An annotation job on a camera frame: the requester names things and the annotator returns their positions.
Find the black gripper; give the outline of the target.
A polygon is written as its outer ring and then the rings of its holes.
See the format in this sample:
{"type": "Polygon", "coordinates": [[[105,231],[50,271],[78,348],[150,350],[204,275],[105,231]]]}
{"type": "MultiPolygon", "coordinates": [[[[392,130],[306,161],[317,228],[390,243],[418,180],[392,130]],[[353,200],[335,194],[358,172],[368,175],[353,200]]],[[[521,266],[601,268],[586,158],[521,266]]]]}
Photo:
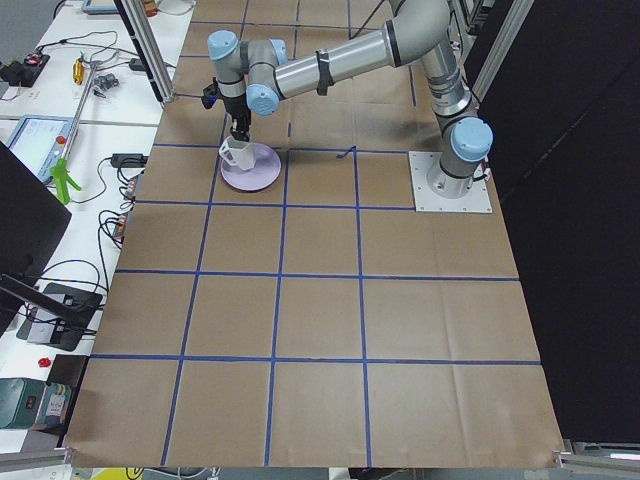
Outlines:
{"type": "Polygon", "coordinates": [[[251,110],[247,105],[247,96],[222,98],[226,112],[232,118],[232,136],[237,141],[248,142],[251,125],[251,110]]]}

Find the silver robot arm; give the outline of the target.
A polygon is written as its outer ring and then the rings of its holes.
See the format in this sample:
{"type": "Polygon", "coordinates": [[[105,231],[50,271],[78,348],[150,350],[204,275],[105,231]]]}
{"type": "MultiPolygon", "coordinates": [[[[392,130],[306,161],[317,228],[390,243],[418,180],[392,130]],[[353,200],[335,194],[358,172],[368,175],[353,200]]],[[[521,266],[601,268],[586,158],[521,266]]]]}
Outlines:
{"type": "Polygon", "coordinates": [[[393,16],[379,29],[298,59],[288,58],[282,39],[240,40],[229,30],[207,40],[215,75],[204,88],[206,109],[222,101],[231,118],[233,149],[252,146],[253,115],[276,113],[282,101],[315,92],[327,95],[337,83],[383,68],[421,64],[431,107],[443,140],[442,153],[426,181],[437,195],[458,199],[480,181],[476,171],[492,147],[491,127],[479,119],[479,103],[466,85],[454,54],[445,1],[394,1],[393,16]]]}

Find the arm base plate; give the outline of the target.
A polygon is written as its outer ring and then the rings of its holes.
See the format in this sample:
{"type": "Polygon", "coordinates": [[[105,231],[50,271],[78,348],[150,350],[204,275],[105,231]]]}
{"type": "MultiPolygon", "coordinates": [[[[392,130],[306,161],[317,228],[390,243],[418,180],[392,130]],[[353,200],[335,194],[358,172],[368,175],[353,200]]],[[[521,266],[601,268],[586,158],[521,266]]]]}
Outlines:
{"type": "Polygon", "coordinates": [[[491,214],[488,179],[479,164],[464,179],[447,175],[441,168],[441,152],[410,151],[409,170],[414,206],[421,213],[491,214]]]}

